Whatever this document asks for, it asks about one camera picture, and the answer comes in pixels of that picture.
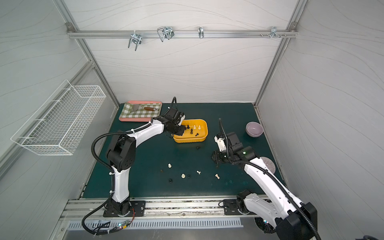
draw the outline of black cable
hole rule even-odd
[[[269,176],[275,183],[276,185],[280,188],[280,190],[284,193],[285,197],[292,203],[292,205],[299,211],[300,215],[304,218],[305,222],[307,223],[309,229],[313,232],[316,240],[321,240],[320,238],[320,235],[319,233],[317,232],[317,229],[316,227],[313,225],[313,223],[309,220],[309,218],[307,217],[307,215],[305,215],[305,213],[303,212],[303,210],[301,208],[299,208],[299,206],[297,205],[297,203],[293,200],[293,198],[287,193],[287,191],[285,190],[285,188],[281,185],[281,183],[279,182],[279,180],[276,179],[276,177],[271,174],[267,169],[264,169],[252,162],[248,162],[248,161],[242,161],[242,160],[238,160],[238,161],[233,161],[232,164],[248,164],[248,165],[251,165],[252,167],[255,167],[257,169],[259,169],[260,171],[262,171],[264,174],[266,174],[267,176]]]
[[[367,240],[378,240],[377,238],[375,237],[372,237],[372,236],[369,236],[369,235],[364,235],[363,239],[367,239]]]
[[[175,103],[175,105],[176,105],[176,110],[178,110],[178,108],[177,108],[176,97],[173,97],[172,102],[170,103],[170,106],[169,106],[168,110],[162,115],[163,117],[164,117],[164,115],[166,115],[166,114],[169,112],[169,110],[170,110],[171,107],[173,106],[173,103]]]
[[[93,230],[94,230],[95,232],[98,232],[101,228],[105,227],[105,226],[108,225],[109,223],[111,223],[111,221],[106,222],[106,223],[100,225],[99,227],[94,228]]]
[[[141,130],[144,130],[146,129],[147,127],[151,126],[151,123],[148,123],[147,125],[144,125],[144,126],[141,126],[137,129],[135,129],[134,131],[135,132],[138,132],[138,131],[141,131]],[[115,173],[115,171],[113,170],[113,168],[106,162],[104,162],[103,160],[101,160],[99,158],[99,156],[97,156],[96,154],[96,151],[95,151],[95,145],[96,143],[104,138],[104,137],[107,137],[107,136],[110,136],[110,135],[127,135],[127,134],[132,134],[133,131],[127,131],[127,132],[109,132],[109,133],[105,133],[103,135],[100,135],[98,136],[92,143],[91,145],[91,153],[92,153],[92,156],[99,162],[101,163],[103,166],[105,166],[106,168],[108,168],[112,174]],[[108,234],[108,233],[112,233],[112,232],[117,232],[119,231],[120,229],[117,229],[117,230],[110,230],[110,231],[107,231],[107,230],[103,230],[103,231],[93,231],[92,229],[89,229],[86,225],[85,225],[85,219],[87,219],[90,215],[94,214],[95,212],[97,212],[98,210],[100,210],[104,205],[106,205],[113,197],[113,193],[114,193],[114,189],[115,189],[115,178],[112,176],[112,192],[111,194],[109,195],[108,199],[103,202],[103,204],[101,204],[100,206],[98,206],[97,208],[95,208],[94,210],[92,210],[90,213],[88,213],[87,215],[85,215],[83,217],[83,219],[81,220],[81,225],[82,227],[89,233],[91,234],[94,234],[94,235],[104,235],[104,234]]]

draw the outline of pink tray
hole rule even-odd
[[[160,101],[128,101],[127,103],[129,104],[161,103],[161,106],[163,106],[163,103]],[[119,120],[122,122],[149,122],[151,118],[119,118]]]

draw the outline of orange tray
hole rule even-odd
[[[190,129],[185,130],[182,136],[173,135],[173,139],[177,143],[202,142],[208,136],[208,125],[207,122],[203,119],[183,120],[181,124],[184,126],[189,125]]]

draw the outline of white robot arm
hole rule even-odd
[[[112,199],[107,205],[109,211],[118,216],[129,214],[131,208],[128,189],[129,170],[135,161],[136,147],[163,132],[183,135],[186,129],[182,125],[184,118],[184,113],[172,108],[171,104],[165,114],[152,118],[147,125],[136,130],[131,129],[127,134],[117,134],[112,137],[107,150],[107,159],[114,171],[110,173],[114,175],[114,189]]]
[[[215,136],[218,150],[213,152],[211,159],[216,164],[241,164],[271,201],[246,190],[238,194],[236,203],[224,200],[224,206],[231,209],[227,213],[245,215],[253,212],[272,226],[282,240],[309,240],[314,236],[320,239],[316,208],[311,203],[304,204],[284,187],[252,147],[243,147],[234,132],[226,134],[221,120],[219,125],[220,133]]]

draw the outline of vent grille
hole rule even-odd
[[[91,229],[111,221],[109,227],[116,227],[123,222],[114,220],[90,220],[85,225]],[[188,219],[135,219],[126,229],[169,229],[169,228],[229,228],[243,227],[239,217],[231,218],[188,218]],[[80,220],[71,220],[68,230],[83,230]]]

